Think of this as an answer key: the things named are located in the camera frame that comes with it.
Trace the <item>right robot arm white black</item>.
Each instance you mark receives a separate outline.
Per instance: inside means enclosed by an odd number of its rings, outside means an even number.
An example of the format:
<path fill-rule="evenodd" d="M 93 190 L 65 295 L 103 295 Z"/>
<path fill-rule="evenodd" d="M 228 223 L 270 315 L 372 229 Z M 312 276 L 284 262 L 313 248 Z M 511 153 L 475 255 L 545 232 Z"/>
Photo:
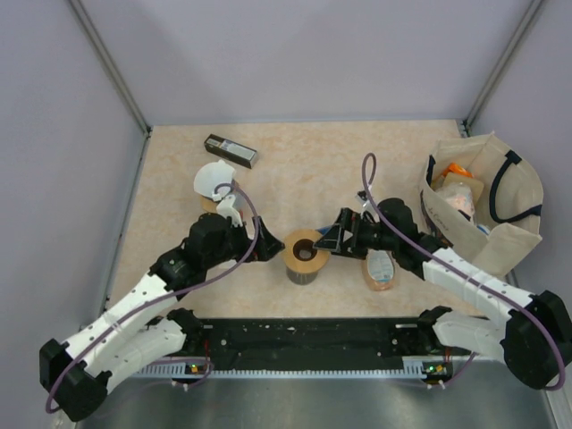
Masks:
<path fill-rule="evenodd" d="M 571 362 L 571 318 L 563 300 L 514 287 L 471 265 L 439 239 L 420 232 L 399 198 L 381 201 L 374 218 L 347 207 L 314 245 L 333 255 L 363 259 L 387 251 L 404 270 L 456 294 L 482 318 L 446 307 L 424 312 L 419 347 L 430 354 L 445 347 L 466 349 L 504 364 L 523 384 L 556 391 Z"/>

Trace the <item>white paper coffee filter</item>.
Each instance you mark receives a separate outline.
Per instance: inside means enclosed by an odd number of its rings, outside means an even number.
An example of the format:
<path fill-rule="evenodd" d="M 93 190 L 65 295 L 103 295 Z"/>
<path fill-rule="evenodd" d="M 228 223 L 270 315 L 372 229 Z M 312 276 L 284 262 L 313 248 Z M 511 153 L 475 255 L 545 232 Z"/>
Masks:
<path fill-rule="evenodd" d="M 231 190 L 229 187 L 217 187 L 221 183 L 232 184 L 236 170 L 224 160 L 202 166 L 195 175 L 193 189 L 200 196 L 215 202 L 222 200 Z"/>

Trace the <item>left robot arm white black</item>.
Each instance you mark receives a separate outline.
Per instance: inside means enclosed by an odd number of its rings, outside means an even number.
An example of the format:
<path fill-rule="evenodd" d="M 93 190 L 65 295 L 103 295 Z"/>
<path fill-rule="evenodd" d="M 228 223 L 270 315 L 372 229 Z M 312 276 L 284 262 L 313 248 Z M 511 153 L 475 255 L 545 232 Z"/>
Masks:
<path fill-rule="evenodd" d="M 46 411 L 62 411 L 72 422 L 95 413 L 123 380 L 144 366 L 180 351 L 193 354 L 203 334 L 194 316 L 172 310 L 159 323 L 147 323 L 189 292 L 207 285 L 218 265 L 266 262 L 283 249 L 261 217 L 248 236 L 244 224 L 219 214 L 202 214 L 181 244 L 163 253 L 133 289 L 96 321 L 67 340 L 47 341 L 39 350 L 39 380 L 48 393 Z"/>

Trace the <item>wooden ring dripper holder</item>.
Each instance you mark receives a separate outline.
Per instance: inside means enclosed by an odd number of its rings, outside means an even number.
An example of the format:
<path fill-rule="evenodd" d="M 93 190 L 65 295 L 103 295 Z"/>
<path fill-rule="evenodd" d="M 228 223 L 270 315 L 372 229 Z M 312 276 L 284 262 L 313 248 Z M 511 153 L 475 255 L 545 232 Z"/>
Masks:
<path fill-rule="evenodd" d="M 200 205 L 202 209 L 208 213 L 216 213 L 217 207 L 223 200 L 221 198 L 215 200 L 214 195 L 217 194 L 220 197 L 227 197 L 228 195 L 232 195 L 235 197 L 232 203 L 232 207 L 242 215 L 244 208 L 244 198 L 241 197 L 235 190 L 232 190 L 229 187 L 222 186 L 218 192 L 215 192 L 215 188 L 222 183 L 230 183 L 235 188 L 240 187 L 237 181 L 215 181 L 214 183 L 199 184 L 196 186 L 195 191 L 199 195 Z"/>

